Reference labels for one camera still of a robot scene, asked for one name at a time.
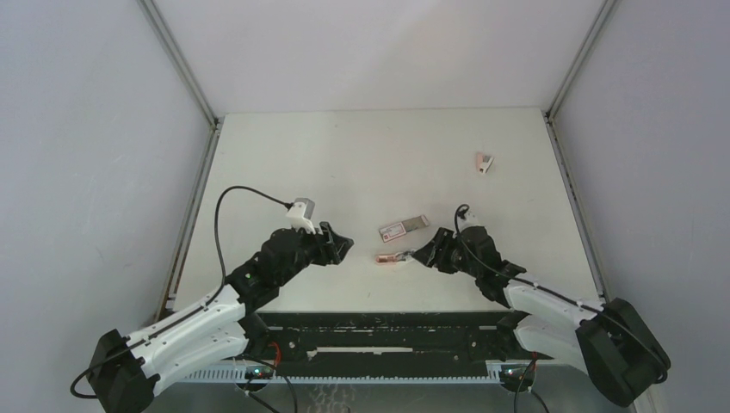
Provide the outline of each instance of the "black joint actuator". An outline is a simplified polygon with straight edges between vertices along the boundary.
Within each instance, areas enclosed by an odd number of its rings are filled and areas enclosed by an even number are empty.
[[[663,365],[660,366],[633,337],[603,317],[581,322],[576,337],[593,385],[614,404],[628,407],[650,385],[666,379],[662,373],[669,369],[671,362],[639,313],[627,301],[613,299],[603,307],[603,314],[631,331]]]

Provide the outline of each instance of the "white wall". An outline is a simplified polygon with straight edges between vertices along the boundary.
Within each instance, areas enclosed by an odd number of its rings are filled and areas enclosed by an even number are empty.
[[[218,115],[548,109],[602,0],[158,0]]]
[[[672,359],[672,412],[727,411],[728,19],[622,2],[557,121],[609,287]]]
[[[133,0],[3,1],[0,56],[0,405],[99,411],[68,385],[155,311],[207,124]]]

